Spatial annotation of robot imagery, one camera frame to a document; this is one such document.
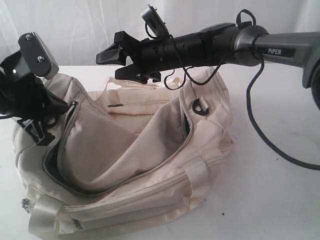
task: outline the screw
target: screw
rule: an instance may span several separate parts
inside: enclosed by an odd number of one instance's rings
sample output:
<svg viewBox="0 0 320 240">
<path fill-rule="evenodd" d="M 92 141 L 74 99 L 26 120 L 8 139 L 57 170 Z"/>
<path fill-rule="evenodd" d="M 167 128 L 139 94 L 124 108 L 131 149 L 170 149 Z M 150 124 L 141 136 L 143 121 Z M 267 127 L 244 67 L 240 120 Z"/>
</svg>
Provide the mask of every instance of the screw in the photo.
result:
<svg viewBox="0 0 320 240">
<path fill-rule="evenodd" d="M 30 40 L 30 39 L 32 39 L 32 36 L 30 34 L 27 34 L 27 35 L 25 35 L 25 39 Z"/>
<path fill-rule="evenodd" d="M 38 62 L 38 63 L 42 63 L 44 60 L 45 60 L 45 59 L 44 59 L 43 56 L 38 56 L 38 58 L 37 58 L 37 62 Z"/>
</svg>

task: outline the bag strap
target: bag strap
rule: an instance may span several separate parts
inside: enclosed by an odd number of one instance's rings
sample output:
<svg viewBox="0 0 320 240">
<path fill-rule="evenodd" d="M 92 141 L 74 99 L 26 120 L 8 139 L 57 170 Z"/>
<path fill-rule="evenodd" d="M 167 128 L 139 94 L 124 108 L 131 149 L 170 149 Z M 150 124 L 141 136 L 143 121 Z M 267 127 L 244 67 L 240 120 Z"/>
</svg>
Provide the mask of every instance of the bag strap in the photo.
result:
<svg viewBox="0 0 320 240">
<path fill-rule="evenodd" d="M 58 238 L 59 222 L 56 216 L 63 202 L 52 197 L 42 195 L 31 213 L 29 221 L 29 233 L 43 240 L 55 240 Z"/>
<path fill-rule="evenodd" d="M 191 184 L 191 195 L 185 199 L 189 210 L 195 208 L 209 194 L 211 185 L 207 164 L 196 157 L 182 165 Z"/>
</svg>

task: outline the white backdrop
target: white backdrop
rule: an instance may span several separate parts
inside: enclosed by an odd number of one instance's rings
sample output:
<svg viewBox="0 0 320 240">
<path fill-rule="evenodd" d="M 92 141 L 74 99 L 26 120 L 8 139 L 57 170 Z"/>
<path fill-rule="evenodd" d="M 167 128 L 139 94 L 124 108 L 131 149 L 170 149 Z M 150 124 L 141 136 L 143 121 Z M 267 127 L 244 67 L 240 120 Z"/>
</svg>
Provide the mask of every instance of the white backdrop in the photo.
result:
<svg viewBox="0 0 320 240">
<path fill-rule="evenodd" d="M 319 0 L 0 0 L 0 61 L 19 49 L 20 35 L 37 32 L 59 65 L 94 65 L 115 32 L 147 36 L 148 3 L 173 36 L 234 22 L 244 8 L 271 34 L 320 31 Z"/>
</svg>

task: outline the white table surface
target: white table surface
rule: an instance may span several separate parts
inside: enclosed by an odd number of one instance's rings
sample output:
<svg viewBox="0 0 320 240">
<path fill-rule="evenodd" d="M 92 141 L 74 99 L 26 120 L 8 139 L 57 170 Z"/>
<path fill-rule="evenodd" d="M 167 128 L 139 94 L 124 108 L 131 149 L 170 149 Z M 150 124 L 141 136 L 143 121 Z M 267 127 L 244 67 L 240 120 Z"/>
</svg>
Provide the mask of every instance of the white table surface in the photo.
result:
<svg viewBox="0 0 320 240">
<path fill-rule="evenodd" d="M 114 66 L 62 66 L 88 91 L 101 90 Z M 225 171 L 206 201 L 176 221 L 112 240 L 315 240 L 320 239 L 320 172 L 303 169 L 273 152 L 256 134 L 246 111 L 246 87 L 258 67 L 225 65 L 235 141 Z M 302 70 L 267 64 L 252 89 L 263 131 L 283 151 L 320 164 L 320 111 Z M 24 190 L 15 169 L 14 122 L 0 121 L 0 239 L 35 240 L 21 208 Z"/>
</svg>

